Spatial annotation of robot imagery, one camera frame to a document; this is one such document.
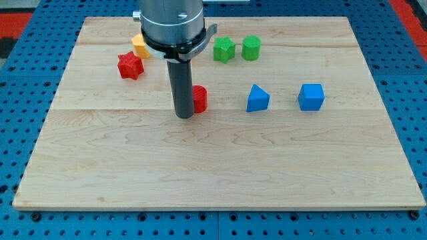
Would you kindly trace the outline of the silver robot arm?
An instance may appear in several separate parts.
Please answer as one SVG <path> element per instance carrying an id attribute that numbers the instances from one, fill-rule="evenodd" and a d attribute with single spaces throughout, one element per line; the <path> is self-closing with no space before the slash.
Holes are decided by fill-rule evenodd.
<path id="1" fill-rule="evenodd" d="M 141 24 L 148 51 L 167 63 L 175 114 L 192 117 L 191 60 L 207 47 L 218 25 L 205 26 L 202 0 L 139 0 L 133 20 Z"/>

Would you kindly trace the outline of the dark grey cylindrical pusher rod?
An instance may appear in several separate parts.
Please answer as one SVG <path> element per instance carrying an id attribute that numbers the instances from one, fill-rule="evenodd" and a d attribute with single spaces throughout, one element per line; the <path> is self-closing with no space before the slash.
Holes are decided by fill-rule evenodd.
<path id="1" fill-rule="evenodd" d="M 194 114 L 191 62 L 167 62 L 169 80 L 175 114 L 181 119 L 188 119 Z"/>

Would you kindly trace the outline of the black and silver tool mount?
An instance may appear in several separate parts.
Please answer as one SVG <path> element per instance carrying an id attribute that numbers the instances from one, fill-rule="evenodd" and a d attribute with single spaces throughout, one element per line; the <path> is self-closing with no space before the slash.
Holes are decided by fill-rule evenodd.
<path id="1" fill-rule="evenodd" d="M 203 29 L 193 39 L 180 44 L 158 43 L 150 39 L 144 31 L 142 31 L 142 35 L 146 48 L 154 57 L 172 63 L 185 63 L 199 55 L 217 32 L 218 24 L 214 23 L 207 29 Z"/>

